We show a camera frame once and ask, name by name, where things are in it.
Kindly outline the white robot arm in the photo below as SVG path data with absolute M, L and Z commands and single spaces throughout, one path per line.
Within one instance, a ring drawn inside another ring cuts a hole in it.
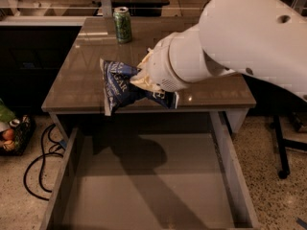
M 199 22 L 159 40 L 130 82 L 153 92 L 241 73 L 307 97 L 307 20 L 280 0 L 211 0 Z

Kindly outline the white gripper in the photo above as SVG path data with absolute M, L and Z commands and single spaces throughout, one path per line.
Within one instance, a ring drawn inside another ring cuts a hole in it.
M 147 54 L 137 65 L 142 70 L 147 64 L 147 73 L 139 72 L 130 79 L 133 85 L 150 92 L 162 94 L 176 92 L 189 87 L 189 83 L 182 80 L 173 69 L 170 60 L 170 47 L 177 33 L 172 33 L 160 39 L 153 49 L 148 48 Z

